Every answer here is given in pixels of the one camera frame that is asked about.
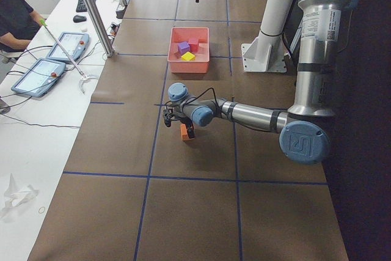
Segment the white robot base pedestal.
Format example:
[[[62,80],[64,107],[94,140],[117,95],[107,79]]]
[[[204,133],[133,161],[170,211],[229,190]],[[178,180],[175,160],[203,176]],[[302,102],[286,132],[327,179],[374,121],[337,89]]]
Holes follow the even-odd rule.
[[[241,45],[244,71],[292,73],[302,15],[298,0],[267,0],[258,37]]]

